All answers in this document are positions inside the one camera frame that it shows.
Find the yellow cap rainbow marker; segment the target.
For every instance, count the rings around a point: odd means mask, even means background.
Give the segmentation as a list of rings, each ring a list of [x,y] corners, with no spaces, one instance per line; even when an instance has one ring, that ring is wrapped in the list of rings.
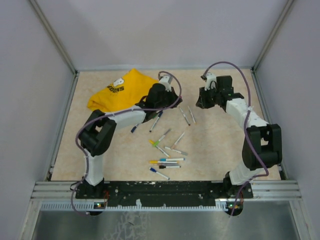
[[[179,108],[181,114],[183,115],[183,118],[184,118],[184,120],[186,121],[187,125],[188,125],[188,126],[191,126],[191,123],[190,123],[190,121],[188,120],[185,112],[182,110],[182,108],[181,108],[180,106],[179,106],[178,108]]]

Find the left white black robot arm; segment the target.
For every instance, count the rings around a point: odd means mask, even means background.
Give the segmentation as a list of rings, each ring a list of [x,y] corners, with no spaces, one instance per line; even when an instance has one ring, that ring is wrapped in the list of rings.
[[[161,111],[178,107],[182,101],[173,87],[167,90],[163,84],[155,83],[147,95],[124,110],[114,113],[94,110],[75,137],[75,143],[85,159],[85,172],[73,190],[75,198],[97,199],[105,196],[103,156],[111,145],[115,131],[148,122]]]

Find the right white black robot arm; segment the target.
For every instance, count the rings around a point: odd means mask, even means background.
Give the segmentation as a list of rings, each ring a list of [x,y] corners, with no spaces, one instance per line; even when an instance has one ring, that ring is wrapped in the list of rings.
[[[235,198],[240,196],[244,184],[269,176],[269,169],[282,162],[282,130],[278,124],[262,119],[244,96],[234,91],[230,75],[207,73],[201,78],[205,86],[199,89],[196,106],[201,109],[221,107],[244,132],[242,161],[223,179],[224,194]]]

